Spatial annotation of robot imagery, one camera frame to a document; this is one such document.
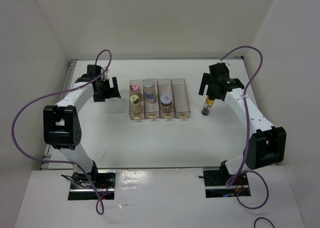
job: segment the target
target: white panel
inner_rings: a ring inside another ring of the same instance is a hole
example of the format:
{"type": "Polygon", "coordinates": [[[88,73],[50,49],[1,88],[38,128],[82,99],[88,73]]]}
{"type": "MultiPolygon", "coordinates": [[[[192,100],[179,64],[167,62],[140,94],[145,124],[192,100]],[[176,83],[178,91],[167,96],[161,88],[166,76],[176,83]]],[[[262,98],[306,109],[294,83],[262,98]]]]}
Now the white panel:
{"type": "MultiPolygon", "coordinates": [[[[11,123],[27,102],[63,88],[68,61],[34,0],[0,0],[0,11],[0,170],[31,170],[12,142],[11,123]]],[[[42,110],[58,98],[32,105],[16,123],[17,141],[31,155],[43,156],[42,110]]]]}
{"type": "MultiPolygon", "coordinates": [[[[303,228],[284,167],[259,172],[269,184],[270,198],[263,208],[247,210],[235,197],[206,198],[204,181],[198,178],[201,168],[118,170],[114,200],[103,202],[100,216],[94,200],[68,201],[70,182],[61,174],[71,171],[33,171],[15,228],[250,228],[261,216],[277,228],[303,228]]],[[[252,196],[241,200],[258,205],[266,190],[256,175],[248,174],[248,180],[252,196]]],[[[257,227],[271,226],[260,222],[257,227]]]]}
{"type": "MultiPolygon", "coordinates": [[[[264,63],[253,83],[257,103],[287,131],[284,164],[305,226],[318,227],[320,197],[320,0],[274,0],[253,45],[264,63]]],[[[248,53],[253,74],[259,56],[248,53]]]]}
{"type": "MultiPolygon", "coordinates": [[[[36,0],[69,58],[214,57],[252,43],[273,0],[36,0]]],[[[234,55],[243,55],[244,50],[234,55]]]]}
{"type": "MultiPolygon", "coordinates": [[[[94,61],[78,61],[72,78],[87,72],[94,61]]],[[[216,59],[113,60],[109,78],[117,77],[121,99],[83,106],[78,117],[84,150],[99,168],[159,168],[219,166],[222,161],[242,154],[246,128],[226,102],[217,100],[208,116],[201,114],[206,97],[198,95],[203,73],[216,59]],[[129,118],[129,81],[146,78],[185,78],[191,108],[187,120],[157,119],[133,121],[129,118]]],[[[243,60],[226,60],[230,77],[244,84],[248,75],[243,60]]],[[[99,61],[106,66],[107,61],[99,61]]],[[[248,94],[255,102],[252,89],[248,94]]],[[[53,150],[52,160],[66,159],[53,150]]],[[[70,168],[51,163],[50,169],[70,168]]]]}
{"type": "Polygon", "coordinates": [[[27,189],[31,170],[0,171],[0,226],[12,228],[27,189]]]}

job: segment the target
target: pink lid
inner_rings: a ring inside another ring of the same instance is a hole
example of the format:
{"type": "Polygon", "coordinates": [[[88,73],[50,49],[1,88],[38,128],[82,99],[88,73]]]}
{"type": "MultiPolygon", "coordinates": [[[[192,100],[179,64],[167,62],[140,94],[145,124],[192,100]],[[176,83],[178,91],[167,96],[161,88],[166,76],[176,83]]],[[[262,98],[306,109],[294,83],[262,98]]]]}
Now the pink lid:
{"type": "Polygon", "coordinates": [[[139,93],[140,92],[140,86],[137,83],[132,83],[132,85],[130,86],[132,92],[134,94],[139,93]]]}

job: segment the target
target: black cable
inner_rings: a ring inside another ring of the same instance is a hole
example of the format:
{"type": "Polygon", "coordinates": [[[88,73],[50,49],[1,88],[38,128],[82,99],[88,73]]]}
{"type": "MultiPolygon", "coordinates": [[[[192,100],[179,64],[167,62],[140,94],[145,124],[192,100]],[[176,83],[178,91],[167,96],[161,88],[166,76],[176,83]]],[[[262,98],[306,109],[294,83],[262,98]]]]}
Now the black cable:
{"type": "Polygon", "coordinates": [[[253,227],[254,227],[254,228],[256,228],[256,223],[257,223],[257,221],[260,220],[260,219],[266,220],[266,221],[270,222],[270,224],[272,225],[272,227],[273,227],[273,228],[276,228],[276,227],[274,226],[274,224],[273,224],[269,219],[264,218],[264,217],[258,217],[257,219],[255,219],[254,224],[253,224],[253,227]]]}

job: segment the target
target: clear plastic bin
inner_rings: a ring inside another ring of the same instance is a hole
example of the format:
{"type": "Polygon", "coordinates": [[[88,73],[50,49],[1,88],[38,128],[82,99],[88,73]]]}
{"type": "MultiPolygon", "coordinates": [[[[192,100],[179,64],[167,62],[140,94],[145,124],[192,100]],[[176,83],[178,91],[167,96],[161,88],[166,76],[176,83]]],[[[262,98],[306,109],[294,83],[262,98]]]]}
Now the clear plastic bin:
{"type": "Polygon", "coordinates": [[[158,100],[158,82],[157,79],[152,80],[154,81],[155,101],[153,103],[144,101],[144,116],[146,119],[156,119],[160,117],[158,100]]]}
{"type": "Polygon", "coordinates": [[[145,118],[145,109],[144,109],[144,85],[142,79],[130,80],[129,83],[129,116],[131,120],[142,120],[145,118]],[[142,105],[142,109],[136,109],[132,102],[130,101],[130,97],[133,95],[137,95],[139,97],[139,102],[142,105]]]}
{"type": "Polygon", "coordinates": [[[171,79],[158,79],[158,102],[160,109],[160,118],[171,119],[175,117],[175,100],[173,98],[174,94],[172,91],[171,79]],[[171,104],[161,103],[161,96],[166,97],[165,100],[170,101],[171,104]]]}
{"type": "Polygon", "coordinates": [[[175,106],[175,118],[186,119],[190,117],[191,110],[185,79],[173,79],[172,91],[175,106]]]}

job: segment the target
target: red wire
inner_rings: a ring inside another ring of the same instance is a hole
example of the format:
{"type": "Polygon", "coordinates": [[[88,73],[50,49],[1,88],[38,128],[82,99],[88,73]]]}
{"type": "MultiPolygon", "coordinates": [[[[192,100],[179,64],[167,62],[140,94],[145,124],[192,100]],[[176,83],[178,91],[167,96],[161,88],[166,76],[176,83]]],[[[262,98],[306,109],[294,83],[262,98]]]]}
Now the red wire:
{"type": "Polygon", "coordinates": [[[108,191],[107,191],[107,183],[106,183],[106,181],[104,181],[104,185],[105,185],[105,192],[107,193],[108,191]]]}
{"type": "Polygon", "coordinates": [[[102,183],[101,183],[101,181],[99,180],[99,182],[100,182],[100,188],[102,189],[103,188],[103,186],[102,186],[102,183]]]}
{"type": "Polygon", "coordinates": [[[244,183],[241,179],[238,179],[237,181],[239,181],[239,182],[241,183],[241,187],[238,189],[238,188],[237,188],[237,185],[235,185],[235,191],[236,191],[236,192],[239,192],[239,191],[241,191],[241,190],[244,188],[245,183],[244,183]]]}

